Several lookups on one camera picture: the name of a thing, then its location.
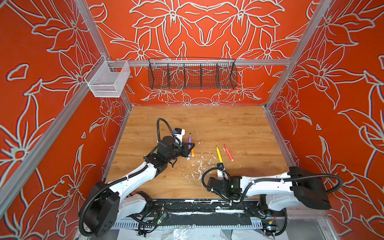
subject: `orange marker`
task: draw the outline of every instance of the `orange marker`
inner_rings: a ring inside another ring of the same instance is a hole
[[[231,159],[231,161],[233,161],[233,157],[232,157],[231,153],[229,152],[229,150],[225,144],[224,144],[224,149],[227,152],[229,159]]]

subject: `scratched table surface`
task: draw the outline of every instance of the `scratched table surface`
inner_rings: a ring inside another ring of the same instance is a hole
[[[224,166],[232,175],[261,177],[288,171],[288,166],[273,136],[264,111],[259,106],[134,106],[129,115],[111,165],[107,182],[137,168],[157,145],[156,120],[164,118],[172,129],[185,129],[196,144],[195,156],[178,158],[174,168],[168,164],[163,173],[141,185],[152,198],[219,198],[201,183],[202,174],[219,162],[220,148]],[[170,132],[160,122],[161,138]],[[228,147],[234,161],[224,151]],[[217,178],[212,171],[205,177]]]

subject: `yellow marker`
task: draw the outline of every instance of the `yellow marker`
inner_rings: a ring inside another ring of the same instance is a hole
[[[218,146],[216,146],[216,151],[217,151],[218,159],[220,160],[220,162],[223,162],[223,159],[221,159],[221,154],[220,154],[220,150],[218,149]]]

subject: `red wall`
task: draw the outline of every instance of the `red wall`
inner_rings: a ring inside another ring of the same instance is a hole
[[[87,0],[115,60],[154,57],[289,58],[318,1]],[[232,90],[148,88],[144,67],[132,68],[126,91],[136,105],[265,103],[283,66],[239,67]]]
[[[342,239],[384,238],[383,12],[334,1],[272,108],[300,167],[343,178],[328,212]]]
[[[100,57],[72,0],[0,3],[0,186]],[[1,239],[73,239],[77,212],[105,171],[126,108],[85,97],[0,220]]]

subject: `wooden table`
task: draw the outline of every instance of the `wooden table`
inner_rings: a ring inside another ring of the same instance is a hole
[[[185,129],[196,144],[195,156],[190,160],[180,157],[172,168],[141,185],[152,198],[218,198],[201,184],[201,175],[216,167],[220,148],[224,166],[232,176],[270,176],[288,171],[288,166],[273,136],[264,111],[259,106],[135,106],[115,158],[107,182],[119,179],[137,168],[157,145],[156,120],[164,118],[172,129]],[[160,122],[161,138],[170,132]],[[234,161],[223,149],[227,145]],[[217,178],[217,172],[211,172]]]

